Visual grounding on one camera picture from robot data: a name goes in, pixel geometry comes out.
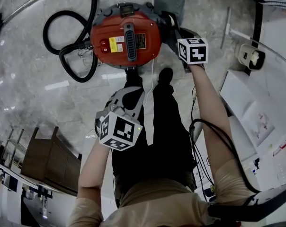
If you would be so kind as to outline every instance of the leg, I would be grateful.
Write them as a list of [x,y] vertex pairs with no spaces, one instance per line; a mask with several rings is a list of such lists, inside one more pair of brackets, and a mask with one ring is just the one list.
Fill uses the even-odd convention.
[[188,131],[179,114],[178,103],[173,97],[171,78],[164,81],[159,75],[159,84],[153,90],[154,133],[153,151],[158,164],[174,171],[192,172],[195,161]]
[[[127,78],[125,87],[143,87],[142,78],[137,74],[136,70],[127,71]],[[138,102],[140,93],[134,92],[126,95],[123,98],[123,105],[127,109],[132,109],[135,107]],[[141,125],[144,125],[144,110],[143,106],[141,108],[138,121]],[[147,140],[146,140],[146,131],[143,127],[143,130],[140,133],[140,136],[136,142],[136,144],[125,150],[125,151],[117,151],[113,150],[112,153],[112,166],[114,170],[114,175],[117,176],[119,174],[128,174],[138,172],[139,169],[142,168],[142,154],[146,151]]]

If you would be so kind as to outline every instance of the marble floor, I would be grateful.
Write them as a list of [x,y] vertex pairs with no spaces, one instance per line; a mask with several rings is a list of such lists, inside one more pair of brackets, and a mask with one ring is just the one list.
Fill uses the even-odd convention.
[[[0,0],[0,12],[7,17],[27,0]],[[144,3],[151,0],[99,0],[99,8],[114,3],[130,1]],[[227,7],[233,8],[234,29],[252,35],[255,3],[251,0],[186,0],[182,27],[198,32],[209,43],[209,63],[206,71],[217,90],[222,86],[226,71],[240,68],[233,53],[237,38],[228,37],[220,50]],[[102,65],[87,83],[78,83],[70,78],[56,55],[49,53],[42,39],[46,20],[55,12],[69,9],[85,18],[89,15],[90,0],[41,0],[20,13],[2,29],[0,35],[0,140],[5,142],[11,128],[16,139],[21,129],[24,134],[21,144],[27,147],[35,127],[38,137],[51,136],[59,126],[62,139],[66,139],[74,153],[81,153],[85,136],[94,128],[97,111],[103,109],[109,97],[125,83],[125,76],[115,76],[123,71]],[[73,43],[82,25],[70,17],[62,17],[51,25],[51,42],[56,48]],[[89,70],[89,55],[80,59],[77,53],[68,56],[68,61],[79,74]],[[193,80],[185,74],[180,61],[163,45],[154,62],[153,82],[164,67],[172,67],[174,96],[179,104],[180,115],[186,128],[190,124]],[[151,88],[152,64],[141,70],[145,91]],[[69,85],[53,90],[45,86],[67,80]],[[194,116],[198,117],[197,104]],[[145,107],[145,126],[148,142],[152,143],[153,99],[149,96]]]

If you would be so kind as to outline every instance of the black hose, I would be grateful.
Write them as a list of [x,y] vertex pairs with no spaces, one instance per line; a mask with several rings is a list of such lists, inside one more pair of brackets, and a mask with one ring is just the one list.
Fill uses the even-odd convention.
[[[73,70],[71,69],[71,67],[68,65],[68,63],[65,60],[65,55],[77,50],[79,48],[83,47],[83,40],[84,37],[86,36],[86,34],[89,35],[90,31],[91,31],[91,26],[92,26],[92,22],[94,20],[95,14],[96,14],[96,10],[97,10],[97,1],[98,0],[91,0],[91,8],[90,8],[90,14],[89,14],[89,18],[88,21],[86,21],[85,18],[83,18],[81,15],[73,12],[73,11],[60,11],[57,12],[55,14],[53,14],[46,22],[44,29],[43,29],[43,41],[44,41],[44,45],[47,48],[47,50],[55,55],[59,55],[61,64],[63,65],[64,69],[66,70],[66,72],[77,82],[87,82],[88,80],[91,79],[91,77],[94,75],[96,68],[97,68],[97,63],[98,63],[98,59],[96,57],[96,55],[94,54],[94,52],[92,52],[93,54],[93,61],[92,61],[92,65],[91,65],[91,69],[89,71],[89,73],[87,74],[87,76],[80,78],[78,77]],[[50,24],[58,17],[60,16],[70,16],[75,18],[76,20],[78,20],[83,26],[83,30],[81,32],[81,34],[79,35],[78,39],[75,41],[75,43],[70,44],[66,47],[64,47],[61,50],[56,50],[55,48],[53,48],[50,44],[49,38],[48,38],[48,29]]]

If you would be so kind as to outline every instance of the vacuum cleaner lid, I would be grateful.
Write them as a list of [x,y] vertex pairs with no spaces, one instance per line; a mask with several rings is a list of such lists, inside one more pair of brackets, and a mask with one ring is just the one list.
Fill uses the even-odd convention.
[[95,55],[114,67],[145,65],[159,54],[161,35],[157,21],[160,20],[144,5],[123,3],[106,9],[90,33]]

